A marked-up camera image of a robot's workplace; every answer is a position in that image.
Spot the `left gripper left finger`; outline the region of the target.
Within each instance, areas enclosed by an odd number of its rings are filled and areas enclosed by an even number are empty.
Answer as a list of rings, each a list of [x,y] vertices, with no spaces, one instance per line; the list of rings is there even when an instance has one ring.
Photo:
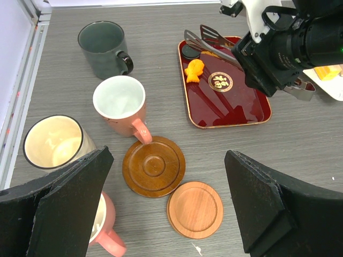
[[[1,256],[85,256],[113,163],[107,146],[1,191]]]

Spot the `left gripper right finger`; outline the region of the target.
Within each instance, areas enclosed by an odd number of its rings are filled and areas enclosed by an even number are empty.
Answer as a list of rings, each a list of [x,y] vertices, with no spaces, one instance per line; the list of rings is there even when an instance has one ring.
[[[342,256],[342,193],[229,150],[225,168],[245,253]]]

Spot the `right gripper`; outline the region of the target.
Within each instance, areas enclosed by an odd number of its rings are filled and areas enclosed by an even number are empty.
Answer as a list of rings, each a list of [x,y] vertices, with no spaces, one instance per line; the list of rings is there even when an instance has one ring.
[[[304,97],[304,88],[296,83],[304,70],[304,29],[269,31],[259,43],[248,33],[232,53],[243,68],[249,87],[268,97],[277,90]]]

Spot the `metal serving tongs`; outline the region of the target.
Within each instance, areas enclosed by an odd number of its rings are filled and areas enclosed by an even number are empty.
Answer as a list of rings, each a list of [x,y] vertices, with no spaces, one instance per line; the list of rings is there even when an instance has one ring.
[[[280,71],[275,70],[270,64],[260,65],[252,56],[244,56],[238,49],[240,43],[245,42],[248,38],[245,36],[238,43],[233,43],[221,36],[215,29],[206,25],[200,25],[201,37],[198,37],[190,30],[184,31],[186,44],[191,48],[199,51],[208,51],[216,58],[225,61],[238,68],[245,74],[245,84],[253,89],[259,90],[267,97],[271,97],[276,91],[282,90],[298,100],[310,101],[316,91],[315,87],[306,81],[299,79],[296,72],[287,79]],[[278,75],[277,80],[272,80],[264,68],[274,71]]]

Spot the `red dessert tray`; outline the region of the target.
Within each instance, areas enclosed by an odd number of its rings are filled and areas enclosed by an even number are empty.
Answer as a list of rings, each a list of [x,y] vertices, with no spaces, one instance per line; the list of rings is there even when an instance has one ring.
[[[201,52],[198,59],[205,67],[199,82],[187,82],[184,70],[190,60],[182,54],[185,41],[178,44],[181,81],[188,116],[200,129],[266,123],[272,116],[268,98],[245,84],[245,75],[235,66],[211,53]]]

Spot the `orange fish cookies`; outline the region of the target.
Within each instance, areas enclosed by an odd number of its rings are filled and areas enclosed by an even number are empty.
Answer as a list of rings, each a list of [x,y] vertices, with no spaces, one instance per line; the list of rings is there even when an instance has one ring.
[[[203,74],[204,67],[205,65],[200,59],[192,60],[184,70],[184,73],[187,75],[186,82],[200,82],[199,77]]]

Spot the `black round cookies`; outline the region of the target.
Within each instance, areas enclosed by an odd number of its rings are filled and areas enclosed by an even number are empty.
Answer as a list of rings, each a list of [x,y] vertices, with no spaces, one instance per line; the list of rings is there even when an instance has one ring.
[[[193,60],[193,59],[199,58],[201,52],[185,44],[181,49],[181,54],[182,54],[182,57],[184,57],[185,59]]]

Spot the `yellow cake slice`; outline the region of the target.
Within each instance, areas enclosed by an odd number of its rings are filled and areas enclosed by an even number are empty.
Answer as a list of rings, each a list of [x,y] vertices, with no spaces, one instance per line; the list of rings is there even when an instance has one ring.
[[[330,81],[337,77],[342,71],[340,65],[320,66],[314,68],[321,81]]]

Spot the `pink mug near arm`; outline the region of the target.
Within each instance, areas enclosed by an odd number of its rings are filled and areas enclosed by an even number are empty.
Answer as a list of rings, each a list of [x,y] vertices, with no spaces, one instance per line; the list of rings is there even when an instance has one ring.
[[[123,256],[126,253],[126,245],[113,229],[115,219],[116,210],[114,204],[110,197],[102,191],[89,246],[98,243],[112,256]]]

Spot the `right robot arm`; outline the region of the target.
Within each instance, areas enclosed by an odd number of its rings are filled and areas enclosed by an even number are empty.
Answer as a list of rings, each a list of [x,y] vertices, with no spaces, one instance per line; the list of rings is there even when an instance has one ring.
[[[342,64],[342,1],[237,1],[249,32],[232,49],[248,87],[266,96],[290,87],[303,70]]]

